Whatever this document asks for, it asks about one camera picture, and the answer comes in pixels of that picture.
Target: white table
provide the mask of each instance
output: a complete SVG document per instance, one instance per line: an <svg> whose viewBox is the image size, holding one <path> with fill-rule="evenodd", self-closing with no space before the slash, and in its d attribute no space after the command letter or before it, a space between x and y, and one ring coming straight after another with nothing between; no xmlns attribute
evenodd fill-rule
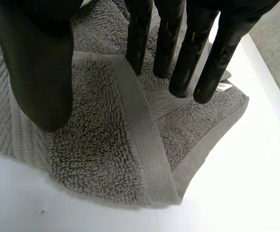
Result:
<svg viewBox="0 0 280 232"><path fill-rule="evenodd" d="M0 232L280 232L280 91L249 35L228 70L249 106L209 154L182 205L136 209L80 200L39 171L0 158Z"/></svg>

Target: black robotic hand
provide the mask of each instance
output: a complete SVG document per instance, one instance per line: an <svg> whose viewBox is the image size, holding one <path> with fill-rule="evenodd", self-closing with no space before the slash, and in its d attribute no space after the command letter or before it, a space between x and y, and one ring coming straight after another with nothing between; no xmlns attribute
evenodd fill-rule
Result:
<svg viewBox="0 0 280 232"><path fill-rule="evenodd" d="M169 91L176 97L189 95L188 87L216 16L221 12L219 29L193 93L204 104L214 95L241 38L279 0L186 0L187 32L177 59ZM126 59L141 74L153 0L125 0L131 19ZM158 32L154 73L166 78L170 73L185 0L155 0L161 23Z"/></svg>

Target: towel label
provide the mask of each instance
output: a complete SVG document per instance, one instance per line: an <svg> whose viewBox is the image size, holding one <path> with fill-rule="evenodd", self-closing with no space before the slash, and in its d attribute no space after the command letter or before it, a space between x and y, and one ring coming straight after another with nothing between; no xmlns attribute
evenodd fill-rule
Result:
<svg viewBox="0 0 280 232"><path fill-rule="evenodd" d="M231 88L233 85L227 83L219 83L217 86L217 92L224 92L225 90Z"/></svg>

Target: gray towel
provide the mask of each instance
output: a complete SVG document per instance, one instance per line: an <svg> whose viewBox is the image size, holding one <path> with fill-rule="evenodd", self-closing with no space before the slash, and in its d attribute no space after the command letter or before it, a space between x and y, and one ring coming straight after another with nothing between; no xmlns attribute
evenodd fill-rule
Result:
<svg viewBox="0 0 280 232"><path fill-rule="evenodd" d="M169 80L152 74L155 13L143 73L136 77L121 55L128 27L123 0L93 0L81 8L73 20L74 109L68 125L54 133L40 130L20 111L0 50L0 155L90 198L180 204L248 98L236 87L217 92L206 105L172 97Z"/></svg>

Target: towel hem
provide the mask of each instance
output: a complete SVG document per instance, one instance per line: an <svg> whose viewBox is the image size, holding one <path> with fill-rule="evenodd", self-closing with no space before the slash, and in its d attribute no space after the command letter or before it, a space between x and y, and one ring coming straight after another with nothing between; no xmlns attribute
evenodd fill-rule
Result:
<svg viewBox="0 0 280 232"><path fill-rule="evenodd" d="M125 57L106 56L113 64L134 145L143 167L152 203L177 204L179 197L159 129L149 111L137 77Z"/></svg>

